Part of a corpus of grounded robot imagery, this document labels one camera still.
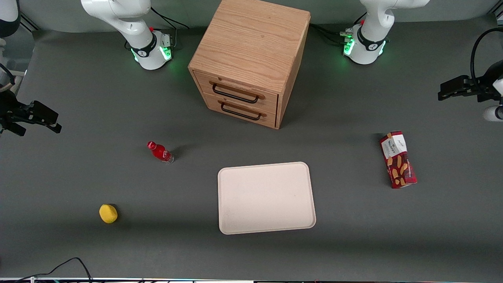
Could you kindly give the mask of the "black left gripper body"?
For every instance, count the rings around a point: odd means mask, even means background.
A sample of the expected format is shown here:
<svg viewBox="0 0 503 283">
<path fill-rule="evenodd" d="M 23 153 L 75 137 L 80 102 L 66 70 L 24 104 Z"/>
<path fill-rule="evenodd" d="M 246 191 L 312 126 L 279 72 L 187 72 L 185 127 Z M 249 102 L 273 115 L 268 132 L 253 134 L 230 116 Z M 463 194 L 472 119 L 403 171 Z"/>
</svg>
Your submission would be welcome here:
<svg viewBox="0 0 503 283">
<path fill-rule="evenodd" d="M 493 63 L 481 76 L 475 75 L 474 59 L 470 59 L 471 87 L 467 96 L 476 96 L 478 102 L 494 100 L 502 103 L 501 91 L 493 85 L 498 79 L 502 79 L 503 61 Z"/>
</svg>

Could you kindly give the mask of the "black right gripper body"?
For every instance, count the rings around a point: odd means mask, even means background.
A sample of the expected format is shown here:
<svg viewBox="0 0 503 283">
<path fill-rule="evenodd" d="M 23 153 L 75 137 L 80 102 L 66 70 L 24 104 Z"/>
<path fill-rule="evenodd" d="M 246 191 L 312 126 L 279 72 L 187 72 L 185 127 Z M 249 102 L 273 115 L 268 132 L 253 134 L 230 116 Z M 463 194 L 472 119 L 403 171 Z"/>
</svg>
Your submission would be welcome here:
<svg viewBox="0 0 503 283">
<path fill-rule="evenodd" d="M 31 105 L 18 102 L 15 94 L 6 90 L 0 93 L 0 123 L 1 133 L 10 131 L 18 136 L 24 136 L 26 129 L 17 122 L 26 122 L 30 115 Z"/>
</svg>

